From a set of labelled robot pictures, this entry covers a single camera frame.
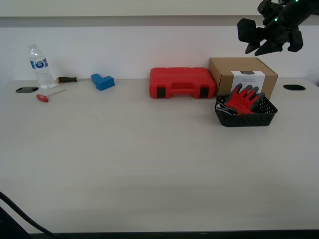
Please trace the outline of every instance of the brown box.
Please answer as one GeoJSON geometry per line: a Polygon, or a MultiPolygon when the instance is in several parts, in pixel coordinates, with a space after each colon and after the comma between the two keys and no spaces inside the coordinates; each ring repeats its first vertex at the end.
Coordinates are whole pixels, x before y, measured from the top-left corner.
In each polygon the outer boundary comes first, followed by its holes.
{"type": "Polygon", "coordinates": [[[251,72],[261,71],[265,74],[262,92],[270,99],[278,75],[256,57],[251,58],[211,58],[209,71],[217,84],[217,95],[226,95],[231,92],[234,74],[232,71],[251,72]]]}

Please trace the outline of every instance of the red case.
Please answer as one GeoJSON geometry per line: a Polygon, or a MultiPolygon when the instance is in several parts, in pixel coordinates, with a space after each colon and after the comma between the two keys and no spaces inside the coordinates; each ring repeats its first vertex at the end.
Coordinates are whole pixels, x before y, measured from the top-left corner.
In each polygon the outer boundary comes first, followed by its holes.
{"type": "Polygon", "coordinates": [[[172,95],[190,94],[194,98],[213,98],[216,83],[208,69],[153,68],[150,76],[150,96],[170,98],[172,95]]]}

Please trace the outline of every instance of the bottle label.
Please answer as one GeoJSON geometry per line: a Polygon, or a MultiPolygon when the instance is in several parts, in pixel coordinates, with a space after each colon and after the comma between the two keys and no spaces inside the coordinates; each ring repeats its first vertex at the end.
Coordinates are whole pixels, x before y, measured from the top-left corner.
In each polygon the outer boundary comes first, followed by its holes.
{"type": "Polygon", "coordinates": [[[48,62],[46,61],[46,58],[43,59],[42,61],[30,61],[30,62],[33,69],[39,69],[39,68],[44,68],[48,66],[48,62]]]}

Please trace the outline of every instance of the table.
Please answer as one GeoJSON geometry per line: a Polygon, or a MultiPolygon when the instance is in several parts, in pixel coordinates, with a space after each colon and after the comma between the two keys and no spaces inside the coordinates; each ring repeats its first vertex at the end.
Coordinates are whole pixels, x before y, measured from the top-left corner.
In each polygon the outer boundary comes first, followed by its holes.
{"type": "Polygon", "coordinates": [[[319,229],[312,83],[279,79],[279,112],[249,128],[223,127],[215,99],[152,99],[147,80],[63,84],[48,103],[15,93],[35,85],[0,91],[0,190],[50,231],[319,229]],[[307,90],[283,88],[294,83],[307,90]]]}

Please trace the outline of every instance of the work glove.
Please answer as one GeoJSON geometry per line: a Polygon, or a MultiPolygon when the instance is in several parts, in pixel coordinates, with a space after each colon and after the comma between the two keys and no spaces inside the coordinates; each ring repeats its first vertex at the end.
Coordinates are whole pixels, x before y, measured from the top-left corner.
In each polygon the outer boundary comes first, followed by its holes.
{"type": "Polygon", "coordinates": [[[242,84],[238,84],[226,99],[224,105],[217,104],[216,109],[224,111],[232,116],[240,116],[243,114],[254,114],[252,110],[265,97],[265,93],[257,94],[259,88],[247,86],[240,92],[242,84]]]}

